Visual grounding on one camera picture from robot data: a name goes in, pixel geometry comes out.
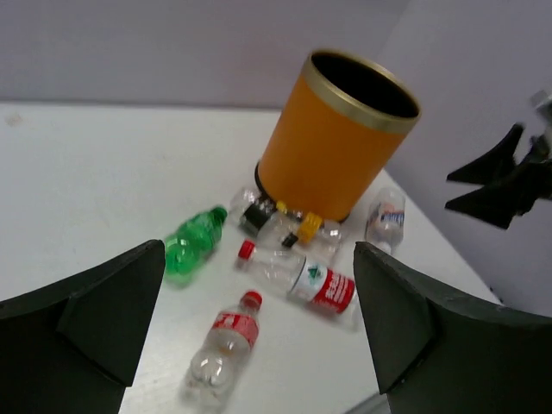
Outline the blue label clear bottle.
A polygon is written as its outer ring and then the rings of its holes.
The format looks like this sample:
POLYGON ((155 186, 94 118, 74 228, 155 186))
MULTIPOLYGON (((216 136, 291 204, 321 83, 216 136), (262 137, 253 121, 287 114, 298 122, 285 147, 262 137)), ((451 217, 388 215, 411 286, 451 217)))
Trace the blue label clear bottle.
POLYGON ((368 210, 365 240, 387 254, 403 241, 405 196, 397 189, 379 190, 368 210))

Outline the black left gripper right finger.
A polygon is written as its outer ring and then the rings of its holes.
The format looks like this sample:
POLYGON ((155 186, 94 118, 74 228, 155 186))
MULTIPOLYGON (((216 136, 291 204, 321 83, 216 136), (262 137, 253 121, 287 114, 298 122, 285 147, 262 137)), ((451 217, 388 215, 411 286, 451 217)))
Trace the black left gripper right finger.
POLYGON ((354 279, 394 413, 548 413, 551 320, 420 273, 367 242, 354 279))

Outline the red label cola bottle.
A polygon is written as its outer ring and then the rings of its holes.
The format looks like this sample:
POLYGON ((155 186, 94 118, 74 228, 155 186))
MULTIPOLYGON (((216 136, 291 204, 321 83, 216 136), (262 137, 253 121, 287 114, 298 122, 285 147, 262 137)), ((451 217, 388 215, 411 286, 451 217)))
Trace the red label cola bottle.
POLYGON ((262 296, 250 290, 217 313, 186 370, 182 393, 192 412, 220 413, 226 407, 258 339, 261 305, 262 296))

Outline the large red label water bottle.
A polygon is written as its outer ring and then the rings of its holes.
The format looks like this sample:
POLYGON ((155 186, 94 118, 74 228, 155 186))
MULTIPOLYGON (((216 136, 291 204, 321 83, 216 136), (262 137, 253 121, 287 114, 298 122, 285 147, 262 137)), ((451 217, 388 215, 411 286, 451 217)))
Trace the large red label water bottle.
POLYGON ((349 331, 360 327, 361 310, 351 277, 292 250, 244 240, 236 266, 272 295, 349 331))

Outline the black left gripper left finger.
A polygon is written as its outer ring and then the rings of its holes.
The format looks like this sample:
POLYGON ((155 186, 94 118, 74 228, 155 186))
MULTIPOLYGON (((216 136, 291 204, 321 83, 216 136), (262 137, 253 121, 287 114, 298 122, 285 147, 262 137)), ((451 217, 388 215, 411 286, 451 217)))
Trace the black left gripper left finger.
POLYGON ((1 303, 3 413, 117 413, 165 270, 150 240, 1 303))

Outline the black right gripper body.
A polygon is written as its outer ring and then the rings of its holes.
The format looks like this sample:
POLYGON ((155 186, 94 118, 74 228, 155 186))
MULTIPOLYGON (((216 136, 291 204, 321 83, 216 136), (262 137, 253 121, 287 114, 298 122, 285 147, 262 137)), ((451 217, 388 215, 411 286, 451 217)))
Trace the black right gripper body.
POLYGON ((537 199, 551 199, 551 130, 530 138, 530 148, 521 161, 514 153, 524 129, 511 129, 513 141, 510 159, 509 187, 512 190, 509 213, 522 216, 529 212, 537 199))

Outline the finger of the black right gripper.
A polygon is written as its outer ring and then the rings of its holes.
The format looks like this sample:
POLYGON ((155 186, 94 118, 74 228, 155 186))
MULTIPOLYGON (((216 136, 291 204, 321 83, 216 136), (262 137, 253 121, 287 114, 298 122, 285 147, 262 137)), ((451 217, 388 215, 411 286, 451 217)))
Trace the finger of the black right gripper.
POLYGON ((502 190, 481 187, 445 204, 451 210, 500 229, 508 229, 517 214, 516 202, 502 190))
POLYGON ((505 137, 492 149, 447 176, 447 181, 486 185, 502 179, 517 165, 514 154, 524 132, 522 123, 514 123, 505 137))

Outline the yellow cap clear bottle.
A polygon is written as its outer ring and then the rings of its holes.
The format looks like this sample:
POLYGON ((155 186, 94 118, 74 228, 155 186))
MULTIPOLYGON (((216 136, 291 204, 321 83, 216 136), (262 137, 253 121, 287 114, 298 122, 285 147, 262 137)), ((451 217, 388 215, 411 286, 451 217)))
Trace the yellow cap clear bottle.
POLYGON ((286 219, 283 238, 290 232, 298 237, 292 248, 299 248, 328 264, 334 260, 344 239, 340 223, 323 219, 313 212, 292 210, 283 201, 276 203, 276 209, 286 219))

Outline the green plastic bottle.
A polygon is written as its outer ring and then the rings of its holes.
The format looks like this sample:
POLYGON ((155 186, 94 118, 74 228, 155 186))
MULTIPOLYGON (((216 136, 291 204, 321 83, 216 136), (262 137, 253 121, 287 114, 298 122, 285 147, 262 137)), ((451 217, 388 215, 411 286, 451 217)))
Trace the green plastic bottle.
POLYGON ((189 218, 165 239, 165 279, 176 286, 193 281, 216 251, 227 216, 227 210, 216 205, 189 218))

